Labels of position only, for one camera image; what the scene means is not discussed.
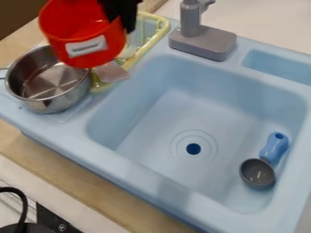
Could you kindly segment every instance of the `sink drain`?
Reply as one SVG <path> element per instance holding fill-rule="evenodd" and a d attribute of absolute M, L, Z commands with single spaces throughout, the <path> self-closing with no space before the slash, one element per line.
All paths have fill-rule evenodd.
<path fill-rule="evenodd" d="M 218 153 L 215 139 L 204 131 L 187 130 L 176 135 L 170 144 L 174 158 L 211 159 Z"/>
<path fill-rule="evenodd" d="M 195 156 L 201 152 L 201 146 L 197 143 L 191 143 L 186 146 L 186 152 L 188 152 L 190 155 Z"/>

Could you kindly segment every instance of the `white label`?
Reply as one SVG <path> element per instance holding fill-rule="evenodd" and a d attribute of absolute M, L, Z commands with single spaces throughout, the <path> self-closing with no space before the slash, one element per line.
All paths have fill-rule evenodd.
<path fill-rule="evenodd" d="M 69 43 L 65 45 L 65 50 L 69 54 L 70 58 L 88 55 L 106 49 L 107 43 L 105 42 L 105 37 L 103 35 L 88 41 Z"/>

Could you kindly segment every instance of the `wooden countertop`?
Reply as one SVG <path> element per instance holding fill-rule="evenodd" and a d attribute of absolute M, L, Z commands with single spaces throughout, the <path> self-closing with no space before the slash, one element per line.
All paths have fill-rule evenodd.
<path fill-rule="evenodd" d="M 0 41 L 0 67 L 8 66 L 24 52 L 44 42 L 37 20 L 30 22 Z M 3 120 L 0 120 L 0 153 L 131 232 L 194 232 L 114 184 L 37 145 Z"/>

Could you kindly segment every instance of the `blue ladle handle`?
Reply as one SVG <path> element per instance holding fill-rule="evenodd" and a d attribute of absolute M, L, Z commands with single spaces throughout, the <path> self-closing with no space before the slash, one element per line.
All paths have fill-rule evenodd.
<path fill-rule="evenodd" d="M 265 147 L 259 153 L 259 157 L 268 164 L 277 165 L 288 147 L 288 137 L 285 134 L 274 132 L 269 135 Z"/>

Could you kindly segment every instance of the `faucet base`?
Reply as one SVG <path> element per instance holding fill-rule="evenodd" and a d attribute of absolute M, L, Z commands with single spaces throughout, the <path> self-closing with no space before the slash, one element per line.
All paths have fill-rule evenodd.
<path fill-rule="evenodd" d="M 169 35 L 171 48 L 222 62 L 230 55 L 236 45 L 236 34 L 201 25 L 202 33 L 196 37 L 184 37 L 180 27 Z"/>

